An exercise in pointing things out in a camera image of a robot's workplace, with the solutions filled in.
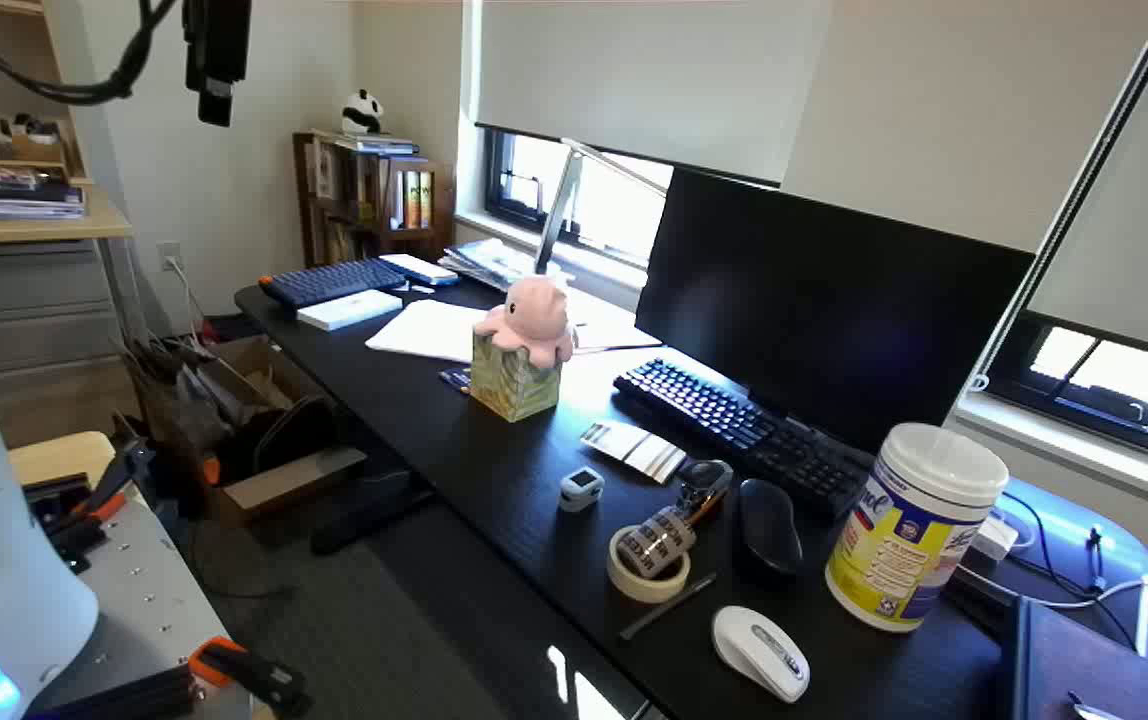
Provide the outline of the blue yellow card packet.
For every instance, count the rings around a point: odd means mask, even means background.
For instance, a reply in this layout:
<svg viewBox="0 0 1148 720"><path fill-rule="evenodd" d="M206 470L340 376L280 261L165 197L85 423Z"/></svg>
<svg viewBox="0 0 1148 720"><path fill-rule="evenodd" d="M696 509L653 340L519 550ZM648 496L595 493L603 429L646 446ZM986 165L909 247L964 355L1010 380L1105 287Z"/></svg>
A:
<svg viewBox="0 0 1148 720"><path fill-rule="evenodd" d="M441 386L448 386L448 388L458 388L458 393L468 393L468 368L446 368L446 373L436 373L441 376Z"/></svg>

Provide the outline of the pink octopus plush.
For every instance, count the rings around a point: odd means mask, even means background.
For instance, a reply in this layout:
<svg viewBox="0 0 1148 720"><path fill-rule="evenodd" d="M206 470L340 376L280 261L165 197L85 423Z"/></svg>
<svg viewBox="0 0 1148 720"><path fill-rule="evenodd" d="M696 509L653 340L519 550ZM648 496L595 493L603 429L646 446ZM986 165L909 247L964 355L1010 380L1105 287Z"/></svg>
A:
<svg viewBox="0 0 1148 720"><path fill-rule="evenodd" d="M548 275L523 275L474 323L474 337L519 351L534 368L561 368L573 355L570 297Z"/></svg>

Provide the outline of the cardboard box with tools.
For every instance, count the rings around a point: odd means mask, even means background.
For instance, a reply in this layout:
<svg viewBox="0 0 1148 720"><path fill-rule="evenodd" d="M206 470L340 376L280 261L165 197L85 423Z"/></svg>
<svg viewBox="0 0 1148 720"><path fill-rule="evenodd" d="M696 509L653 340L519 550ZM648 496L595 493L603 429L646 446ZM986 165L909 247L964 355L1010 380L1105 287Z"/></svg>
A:
<svg viewBox="0 0 1148 720"><path fill-rule="evenodd" d="M154 490L185 518L266 518L365 463L336 406L270 337L132 340L125 368L161 453Z"/></svg>

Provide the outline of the dark blue notebook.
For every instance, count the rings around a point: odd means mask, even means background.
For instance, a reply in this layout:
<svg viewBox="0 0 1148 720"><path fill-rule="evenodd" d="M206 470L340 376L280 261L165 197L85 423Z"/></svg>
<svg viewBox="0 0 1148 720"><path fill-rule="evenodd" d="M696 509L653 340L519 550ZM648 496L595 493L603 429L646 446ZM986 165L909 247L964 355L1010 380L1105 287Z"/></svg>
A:
<svg viewBox="0 0 1148 720"><path fill-rule="evenodd" d="M288 312L340 301L368 287L399 287L405 274L385 261L346 261L302 274L266 275L262 287L280 301Z"/></svg>

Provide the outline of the white book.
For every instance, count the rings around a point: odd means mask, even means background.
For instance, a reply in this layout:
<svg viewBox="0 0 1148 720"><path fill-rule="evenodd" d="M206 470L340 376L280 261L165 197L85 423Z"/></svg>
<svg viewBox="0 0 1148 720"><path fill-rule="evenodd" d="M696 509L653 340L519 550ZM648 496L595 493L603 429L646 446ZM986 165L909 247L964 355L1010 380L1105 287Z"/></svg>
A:
<svg viewBox="0 0 1148 720"><path fill-rule="evenodd" d="M340 333L340 327L351 327L351 323L365 323L365 320L375 320L375 316L389 316L399 308L405 308L399 297L368 287L368 293L336 297L324 303L307 303L295 312L295 320L316 327L316 333Z"/></svg>

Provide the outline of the white wipes canister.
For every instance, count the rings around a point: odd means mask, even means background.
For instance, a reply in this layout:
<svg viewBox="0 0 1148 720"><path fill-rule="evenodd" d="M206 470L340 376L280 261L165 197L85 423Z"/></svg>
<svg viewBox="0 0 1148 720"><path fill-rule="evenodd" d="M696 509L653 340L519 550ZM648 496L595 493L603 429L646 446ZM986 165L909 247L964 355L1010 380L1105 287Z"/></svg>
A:
<svg viewBox="0 0 1148 720"><path fill-rule="evenodd" d="M832 600L882 634L918 634L1010 485L1010 463L947 429L896 423L826 566Z"/></svg>

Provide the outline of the blue bag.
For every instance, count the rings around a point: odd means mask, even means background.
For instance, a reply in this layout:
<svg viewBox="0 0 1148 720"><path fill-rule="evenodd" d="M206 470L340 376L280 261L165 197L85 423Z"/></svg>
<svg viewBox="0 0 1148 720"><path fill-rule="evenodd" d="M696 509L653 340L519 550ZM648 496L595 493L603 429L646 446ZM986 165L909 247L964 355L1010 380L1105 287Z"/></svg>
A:
<svg viewBox="0 0 1148 720"><path fill-rule="evenodd" d="M995 566L1002 584L1064 600L1074 620L1148 656L1148 545L1142 537L1029 480L1005 490L995 520L1018 532L1018 550Z"/></svg>

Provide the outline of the wooden bookshelf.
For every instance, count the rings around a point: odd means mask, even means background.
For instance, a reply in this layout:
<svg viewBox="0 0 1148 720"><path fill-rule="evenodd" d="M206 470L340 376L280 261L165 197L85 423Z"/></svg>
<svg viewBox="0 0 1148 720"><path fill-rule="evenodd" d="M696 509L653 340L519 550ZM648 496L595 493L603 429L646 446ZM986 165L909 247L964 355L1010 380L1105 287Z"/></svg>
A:
<svg viewBox="0 0 1148 720"><path fill-rule="evenodd" d="M436 261L453 224L453 181L398 135L295 133L306 263L413 254Z"/></svg>

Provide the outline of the stack of papers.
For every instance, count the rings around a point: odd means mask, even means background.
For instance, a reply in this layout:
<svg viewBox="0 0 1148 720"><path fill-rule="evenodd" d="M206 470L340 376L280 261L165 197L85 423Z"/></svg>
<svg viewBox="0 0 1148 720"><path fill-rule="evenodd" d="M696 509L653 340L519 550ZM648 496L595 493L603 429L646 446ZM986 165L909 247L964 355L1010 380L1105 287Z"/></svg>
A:
<svg viewBox="0 0 1148 720"><path fill-rule="evenodd" d="M535 274L535 255L527 247L511 247L508 240L489 235L453 244L441 255L441 268L480 282L486 287L508 293L516 282L527 282Z"/></svg>

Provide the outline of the black computer monitor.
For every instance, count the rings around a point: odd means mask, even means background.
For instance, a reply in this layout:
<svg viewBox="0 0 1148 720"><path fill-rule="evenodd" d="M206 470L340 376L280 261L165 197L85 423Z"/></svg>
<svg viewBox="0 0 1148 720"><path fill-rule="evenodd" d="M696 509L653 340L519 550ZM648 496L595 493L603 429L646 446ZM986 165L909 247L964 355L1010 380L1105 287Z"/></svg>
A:
<svg viewBox="0 0 1148 720"><path fill-rule="evenodd" d="M878 453L939 423L1034 255L680 167L638 323L756 406Z"/></svg>

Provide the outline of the black glasses case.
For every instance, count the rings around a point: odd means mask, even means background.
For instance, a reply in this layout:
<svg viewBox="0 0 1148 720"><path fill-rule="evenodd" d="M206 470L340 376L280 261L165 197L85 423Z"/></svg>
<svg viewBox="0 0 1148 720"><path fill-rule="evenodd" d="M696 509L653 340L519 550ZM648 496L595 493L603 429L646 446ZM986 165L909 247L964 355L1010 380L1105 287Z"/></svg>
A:
<svg viewBox="0 0 1148 720"><path fill-rule="evenodd" d="M734 566L756 581L791 581L809 552L796 525L796 506L784 490L769 480L746 480L738 490L734 518Z"/></svg>

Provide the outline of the white computer mouse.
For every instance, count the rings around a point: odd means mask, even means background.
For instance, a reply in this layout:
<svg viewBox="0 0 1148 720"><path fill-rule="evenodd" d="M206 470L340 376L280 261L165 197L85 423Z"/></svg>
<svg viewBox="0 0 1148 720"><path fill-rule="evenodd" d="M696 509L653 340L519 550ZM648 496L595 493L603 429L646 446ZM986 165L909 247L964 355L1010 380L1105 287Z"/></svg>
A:
<svg viewBox="0 0 1148 720"><path fill-rule="evenodd" d="M800 646L756 607L724 606L711 616L711 641L727 668L784 706L796 706L812 685L812 664Z"/></svg>

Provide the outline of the small white blue device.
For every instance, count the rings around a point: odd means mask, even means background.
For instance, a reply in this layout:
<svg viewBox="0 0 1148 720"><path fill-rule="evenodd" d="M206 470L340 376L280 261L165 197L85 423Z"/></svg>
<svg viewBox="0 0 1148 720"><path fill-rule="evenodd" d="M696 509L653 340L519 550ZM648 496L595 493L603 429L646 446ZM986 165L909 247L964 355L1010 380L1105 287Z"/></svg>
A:
<svg viewBox="0 0 1148 720"><path fill-rule="evenodd" d="M561 509L586 511L603 496L603 475L595 470L576 470L561 480Z"/></svg>

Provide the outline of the black pen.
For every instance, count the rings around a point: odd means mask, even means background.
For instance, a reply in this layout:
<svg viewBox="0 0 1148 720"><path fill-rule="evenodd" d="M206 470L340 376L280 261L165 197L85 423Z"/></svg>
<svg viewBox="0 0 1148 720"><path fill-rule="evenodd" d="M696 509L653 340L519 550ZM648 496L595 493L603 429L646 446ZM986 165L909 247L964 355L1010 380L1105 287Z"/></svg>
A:
<svg viewBox="0 0 1148 720"><path fill-rule="evenodd" d="M633 646L639 634L648 634L653 623L662 623L667 611L677 611L680 606L690 606L692 595L701 595L704 587L711 587L719 581L719 572L701 575L696 584L690 584L680 595L648 607L646 616L638 616L629 629L617 634L621 646Z"/></svg>

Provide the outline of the panda plush toy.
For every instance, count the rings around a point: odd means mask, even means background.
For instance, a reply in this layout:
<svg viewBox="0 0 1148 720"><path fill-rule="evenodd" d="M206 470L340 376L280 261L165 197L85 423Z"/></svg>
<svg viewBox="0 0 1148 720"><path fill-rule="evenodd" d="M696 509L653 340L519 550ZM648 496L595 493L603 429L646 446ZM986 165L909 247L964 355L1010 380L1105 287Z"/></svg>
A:
<svg viewBox="0 0 1148 720"><path fill-rule="evenodd" d="M375 135L385 127L385 105L375 92L358 90L340 110L340 127L349 135Z"/></svg>

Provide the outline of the yellow green tissue box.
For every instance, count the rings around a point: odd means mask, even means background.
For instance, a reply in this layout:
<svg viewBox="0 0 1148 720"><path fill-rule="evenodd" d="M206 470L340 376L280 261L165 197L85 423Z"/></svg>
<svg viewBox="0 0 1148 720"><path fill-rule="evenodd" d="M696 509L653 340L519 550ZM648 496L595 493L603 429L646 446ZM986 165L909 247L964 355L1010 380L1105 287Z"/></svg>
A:
<svg viewBox="0 0 1148 720"><path fill-rule="evenodd" d="M474 340L468 398L497 414L506 423L551 414L561 400L561 373L535 368L523 351L508 351L489 337Z"/></svg>

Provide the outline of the white paper sheet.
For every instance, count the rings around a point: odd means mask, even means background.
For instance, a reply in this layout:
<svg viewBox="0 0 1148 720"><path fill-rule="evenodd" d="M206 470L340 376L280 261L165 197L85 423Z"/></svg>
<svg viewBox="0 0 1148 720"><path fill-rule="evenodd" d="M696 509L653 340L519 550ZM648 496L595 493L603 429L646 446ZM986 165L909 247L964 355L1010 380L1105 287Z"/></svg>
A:
<svg viewBox="0 0 1148 720"><path fill-rule="evenodd" d="M368 348L468 366L474 362L474 327L480 320L486 320L480 308L446 303L446 301L413 301L375 337L368 337Z"/></svg>

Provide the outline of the white striped card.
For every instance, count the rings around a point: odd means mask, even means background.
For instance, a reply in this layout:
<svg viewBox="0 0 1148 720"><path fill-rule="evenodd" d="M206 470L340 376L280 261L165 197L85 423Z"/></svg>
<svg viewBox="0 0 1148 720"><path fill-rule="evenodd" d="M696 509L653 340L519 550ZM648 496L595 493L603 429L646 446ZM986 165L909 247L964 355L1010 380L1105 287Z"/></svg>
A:
<svg viewBox="0 0 1148 720"><path fill-rule="evenodd" d="M579 446L648 475L653 485L667 485L677 470L690 459L690 453L677 447L672 439L617 420L586 429Z"/></svg>

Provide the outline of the beige masking tape roll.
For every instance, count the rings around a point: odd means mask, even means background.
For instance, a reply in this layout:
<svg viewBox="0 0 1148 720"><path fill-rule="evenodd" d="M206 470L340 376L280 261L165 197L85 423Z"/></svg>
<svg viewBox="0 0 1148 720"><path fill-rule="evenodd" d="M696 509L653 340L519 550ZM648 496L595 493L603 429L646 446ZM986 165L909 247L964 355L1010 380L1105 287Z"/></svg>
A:
<svg viewBox="0 0 1148 720"><path fill-rule="evenodd" d="M666 606L692 575L692 545L696 537L690 529L648 532L646 525L624 525L610 541L610 581L638 606Z"/></svg>

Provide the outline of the black keyboard blue keys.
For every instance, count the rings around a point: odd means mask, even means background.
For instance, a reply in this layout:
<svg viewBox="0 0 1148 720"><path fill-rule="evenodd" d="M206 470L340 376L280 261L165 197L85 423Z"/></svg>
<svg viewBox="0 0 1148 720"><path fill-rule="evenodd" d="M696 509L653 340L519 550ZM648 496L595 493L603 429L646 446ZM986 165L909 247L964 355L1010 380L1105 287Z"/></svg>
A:
<svg viewBox="0 0 1148 720"><path fill-rule="evenodd" d="M617 406L656 431L690 435L719 459L778 480L818 518L845 520L863 490L868 459L855 447L791 415L771 415L667 362L617 376Z"/></svg>

